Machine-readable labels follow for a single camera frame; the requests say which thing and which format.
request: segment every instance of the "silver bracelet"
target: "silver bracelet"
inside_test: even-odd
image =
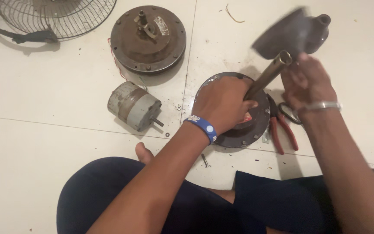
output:
[[[342,105],[339,102],[315,102],[308,104],[300,109],[294,111],[294,116],[298,116],[301,111],[315,110],[315,109],[325,109],[325,108],[338,108],[342,109]]]

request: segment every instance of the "wire grille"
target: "wire grille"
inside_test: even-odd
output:
[[[98,27],[115,4],[116,0],[0,0],[0,15],[24,33],[51,29],[65,39]]]

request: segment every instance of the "brass pipe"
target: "brass pipe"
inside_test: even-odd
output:
[[[292,63],[291,55],[285,50],[279,52],[279,54],[273,59],[271,64],[262,72],[262,74],[253,82],[245,94],[244,100],[251,100],[253,96],[264,89],[269,83],[275,79],[289,64]]]

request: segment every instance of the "red-handled pliers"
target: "red-handled pliers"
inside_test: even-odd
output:
[[[274,146],[276,147],[276,149],[278,150],[280,154],[285,154],[284,150],[282,149],[281,143],[279,142],[278,132],[276,129],[276,123],[278,119],[279,124],[282,126],[282,128],[287,133],[288,138],[291,141],[292,147],[294,148],[295,151],[297,151],[298,150],[297,140],[295,139],[294,133],[292,132],[290,126],[288,126],[288,124],[285,122],[285,116],[279,113],[278,106],[276,105],[272,97],[269,94],[267,94],[267,96],[268,96],[268,101],[269,101],[269,107],[271,109],[271,119],[269,120],[269,126],[271,128],[270,131],[271,131]]]

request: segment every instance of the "sticker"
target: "sticker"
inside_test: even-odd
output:
[[[161,35],[163,35],[163,36],[169,35],[167,24],[165,24],[164,20],[160,16],[157,16],[154,19],[154,22],[157,23],[158,28],[161,31]]]
[[[241,121],[239,124],[247,122],[247,121],[249,121],[251,119],[252,119],[251,114],[249,114],[249,112],[246,112],[245,117],[243,118],[243,121]]]

